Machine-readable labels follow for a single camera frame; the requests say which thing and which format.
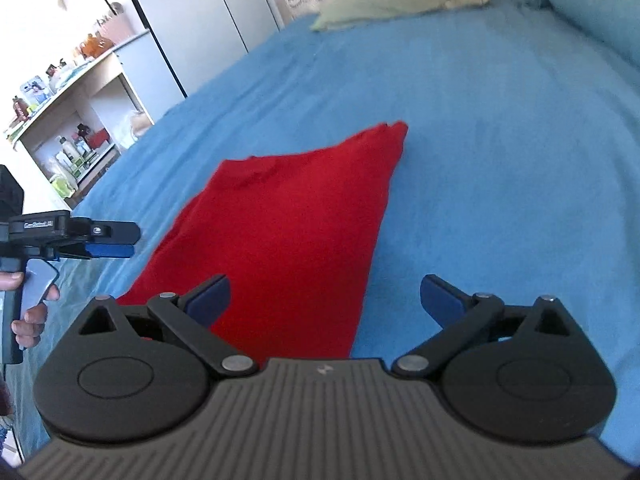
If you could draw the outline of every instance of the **ridged gray surface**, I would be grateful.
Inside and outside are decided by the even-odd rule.
[[[452,418],[431,387],[377,360],[274,359],[225,381],[190,421],[152,442],[88,449],[51,442],[28,480],[616,480],[630,469],[588,438],[509,446]]]

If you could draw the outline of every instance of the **plastic container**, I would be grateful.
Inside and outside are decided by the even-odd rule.
[[[93,57],[96,59],[111,47],[113,47],[113,41],[109,38],[89,34],[86,40],[84,40],[84,43],[80,44],[80,51],[85,57]]]
[[[92,154],[92,149],[86,143],[86,141],[80,137],[78,134],[73,134],[72,139],[74,140],[74,144],[76,145],[76,149],[80,152],[84,158],[88,158]]]
[[[100,33],[104,38],[109,38],[116,45],[127,41],[135,34],[126,14],[111,16],[100,26]]]
[[[129,112],[116,129],[111,132],[111,139],[113,139],[118,151],[124,153],[150,127],[151,122],[144,112]]]
[[[62,168],[65,168],[67,171],[71,171],[73,163],[69,160],[68,156],[66,156],[65,152],[56,153],[56,160],[60,163]]]
[[[46,167],[51,174],[49,182],[62,198],[69,198],[78,190],[78,182],[57,157],[50,157]]]
[[[70,140],[66,140],[66,137],[59,137],[58,141],[60,142],[60,145],[62,145],[62,151],[65,152],[65,155],[68,156],[71,162],[75,162],[79,158],[82,158],[82,155],[76,148],[76,145]]]

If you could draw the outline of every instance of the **black handle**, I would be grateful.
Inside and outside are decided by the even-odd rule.
[[[425,378],[441,371],[451,359],[472,346],[481,334],[487,332],[487,327],[498,320],[503,311],[504,303],[500,298],[497,296],[486,298],[478,306],[469,310],[466,316],[406,354],[424,358],[421,361],[424,366],[418,369],[404,367],[402,361],[405,356],[403,356],[394,362],[392,371],[401,377]]]
[[[0,258],[2,272],[22,272],[27,270],[27,260],[21,258]],[[15,340],[11,323],[20,319],[22,308],[22,286],[16,290],[4,292],[2,300],[2,356],[0,360],[5,365],[19,365],[22,362],[22,351]]]

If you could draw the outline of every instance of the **wardrobe door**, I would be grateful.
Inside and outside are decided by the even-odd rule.
[[[126,78],[154,122],[184,100],[151,34],[116,48]]]
[[[225,0],[240,36],[251,51],[278,30],[267,0]]]
[[[187,94],[246,54],[224,0],[138,1]]]

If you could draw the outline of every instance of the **white shelf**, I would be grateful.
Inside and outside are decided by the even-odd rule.
[[[104,88],[108,83],[116,79],[120,74],[122,74],[122,67],[120,63],[117,61],[115,56],[111,56],[117,52],[123,46],[128,45],[132,41],[135,41],[137,38],[140,38],[147,34],[149,31],[144,30],[135,36],[131,36],[123,43],[118,44],[106,52],[104,52],[101,56],[97,57],[97,59],[87,63],[82,66],[82,70],[79,71],[75,76],[73,76],[67,83],[58,90],[58,93],[50,97],[37,111],[34,115],[32,115],[25,123],[20,131],[20,133],[15,136],[15,138],[11,141],[12,146],[15,147],[18,140],[20,140],[28,130],[32,129],[33,125],[40,122],[40,118],[45,114],[47,109],[51,108],[53,105],[59,103],[63,96],[65,96],[70,89],[77,88],[79,82],[84,82],[87,88],[85,91],[88,96],[95,94]],[[94,74],[98,67],[102,67],[102,73],[95,75],[93,78],[89,78],[88,76]]]
[[[95,168],[102,162],[102,160],[108,155],[108,153],[115,149],[116,145],[115,143],[111,143],[108,145],[107,149],[104,150],[102,153],[98,154],[98,156],[94,159],[94,161],[91,163],[91,165],[86,169],[86,171],[78,178],[78,186],[80,185],[80,183],[85,180],[88,176],[91,175],[91,172],[93,170],[95,170]]]

